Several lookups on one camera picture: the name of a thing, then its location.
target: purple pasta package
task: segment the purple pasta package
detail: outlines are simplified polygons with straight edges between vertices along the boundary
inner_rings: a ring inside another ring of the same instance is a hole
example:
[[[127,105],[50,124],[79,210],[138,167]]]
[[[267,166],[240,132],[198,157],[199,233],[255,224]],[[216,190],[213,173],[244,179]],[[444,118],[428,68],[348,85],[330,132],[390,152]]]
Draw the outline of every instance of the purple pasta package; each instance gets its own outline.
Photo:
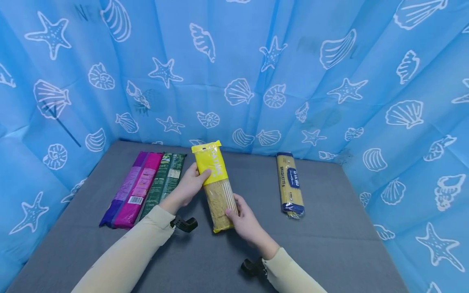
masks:
[[[163,154],[140,152],[99,226],[132,228]]]

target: person's right hand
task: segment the person's right hand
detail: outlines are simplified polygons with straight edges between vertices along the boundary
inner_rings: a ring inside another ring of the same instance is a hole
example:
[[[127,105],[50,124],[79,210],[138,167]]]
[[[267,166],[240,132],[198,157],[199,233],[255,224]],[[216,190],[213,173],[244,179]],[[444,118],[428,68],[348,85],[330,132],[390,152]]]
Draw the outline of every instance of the person's right hand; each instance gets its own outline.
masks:
[[[239,215],[231,209],[227,209],[225,213],[233,222],[234,229],[241,238],[255,245],[265,260],[272,259],[280,246],[261,227],[244,198],[235,193],[233,193],[233,196],[238,205]]]

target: blue backdrop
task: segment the blue backdrop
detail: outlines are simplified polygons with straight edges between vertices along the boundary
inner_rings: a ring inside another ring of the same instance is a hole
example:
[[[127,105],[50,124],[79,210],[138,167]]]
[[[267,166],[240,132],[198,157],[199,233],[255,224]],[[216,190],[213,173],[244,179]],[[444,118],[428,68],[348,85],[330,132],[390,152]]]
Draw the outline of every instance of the blue backdrop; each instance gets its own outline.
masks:
[[[0,3],[0,291],[116,139],[342,164],[411,292],[469,269],[465,0]]]

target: black clip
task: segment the black clip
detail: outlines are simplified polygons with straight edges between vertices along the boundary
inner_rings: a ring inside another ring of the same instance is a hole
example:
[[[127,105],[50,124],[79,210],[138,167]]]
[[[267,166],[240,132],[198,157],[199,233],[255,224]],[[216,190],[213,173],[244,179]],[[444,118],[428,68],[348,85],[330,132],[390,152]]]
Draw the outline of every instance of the black clip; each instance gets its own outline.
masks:
[[[261,272],[265,271],[264,263],[262,263],[262,258],[258,258],[255,263],[251,262],[249,259],[245,259],[241,265],[241,270],[243,270],[250,277],[258,276]]]
[[[189,220],[187,221],[184,221],[180,216],[176,215],[176,217],[174,218],[174,220],[171,221],[171,227],[174,227],[176,226],[177,228],[179,228],[180,230],[186,232],[186,233],[190,233],[192,232],[192,230],[194,230],[195,228],[197,228],[197,226],[199,225],[197,223],[197,220],[195,218],[190,218]]]

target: beige sleeve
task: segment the beige sleeve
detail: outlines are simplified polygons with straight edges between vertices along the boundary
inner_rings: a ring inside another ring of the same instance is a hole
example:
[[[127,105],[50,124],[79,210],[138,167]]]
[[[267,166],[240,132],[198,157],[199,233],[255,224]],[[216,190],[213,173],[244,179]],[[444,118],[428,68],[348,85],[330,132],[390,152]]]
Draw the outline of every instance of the beige sleeve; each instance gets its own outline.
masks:
[[[280,293],[327,293],[283,248],[263,263],[267,268],[267,279]]]
[[[174,216],[154,207],[86,272],[72,293],[130,293],[155,252],[171,237]]]

